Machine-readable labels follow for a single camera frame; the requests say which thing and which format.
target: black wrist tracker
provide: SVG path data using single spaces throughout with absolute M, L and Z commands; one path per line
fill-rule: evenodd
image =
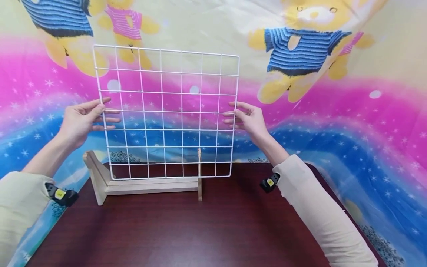
M 50 198 L 60 206 L 71 207 L 79 198 L 79 194 L 74 190 L 64 191 L 56 187 L 53 183 L 46 183 L 44 185 Z
M 271 191 L 276 188 L 276 184 L 279 182 L 280 174 L 273 173 L 273 175 L 270 178 L 264 179 L 260 183 L 260 187 L 264 190 L 266 193 L 270 193 Z

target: beige sleeve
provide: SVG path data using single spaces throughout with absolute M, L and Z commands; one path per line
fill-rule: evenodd
M 19 241 L 46 208 L 49 177 L 11 172 L 0 179 L 0 266 L 7 266 Z
M 292 155 L 273 168 L 277 184 L 310 230 L 332 267 L 376 267 L 378 261 L 341 207 L 310 168 Z

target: wooden slot holder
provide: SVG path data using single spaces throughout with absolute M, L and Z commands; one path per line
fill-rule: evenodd
M 197 156 L 199 158 L 199 163 L 197 164 L 198 176 L 142 180 L 113 180 L 110 175 L 110 170 L 97 159 L 92 150 L 86 151 L 83 154 L 83 161 L 89 169 L 89 175 L 91 176 L 98 206 L 102 206 L 107 196 L 128 194 L 198 191 L 199 201 L 201 201 L 202 152 L 200 148 L 197 150 Z

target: white circle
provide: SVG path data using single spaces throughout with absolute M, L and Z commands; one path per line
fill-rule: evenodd
M 109 80 L 107 83 L 107 88 L 109 91 L 117 92 L 120 91 L 121 86 L 118 80 Z
M 381 96 L 381 91 L 378 91 L 378 90 L 375 90 L 375 91 L 372 91 L 370 94 L 369 94 L 369 97 L 370 98 L 379 98 Z
M 198 94 L 200 92 L 200 89 L 199 89 L 199 87 L 198 86 L 196 86 L 196 85 L 193 85 L 191 88 L 190 88 L 190 94 Z

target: pink striped shirt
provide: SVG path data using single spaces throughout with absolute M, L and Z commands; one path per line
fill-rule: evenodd
M 356 36 L 353 38 L 353 40 L 351 40 L 350 43 L 344 46 L 344 48 L 342 49 L 339 55 L 342 56 L 342 55 L 350 54 L 351 50 L 353 49 L 353 46 L 357 44 L 357 42 L 360 40 L 362 35 L 363 35 L 363 32 L 356 33 Z
M 130 9 L 115 9 L 111 6 L 107 6 L 105 12 L 110 16 L 113 23 L 113 31 L 116 34 L 123 35 L 132 40 L 141 40 L 141 13 Z M 133 25 L 129 25 L 127 18 L 132 20 Z

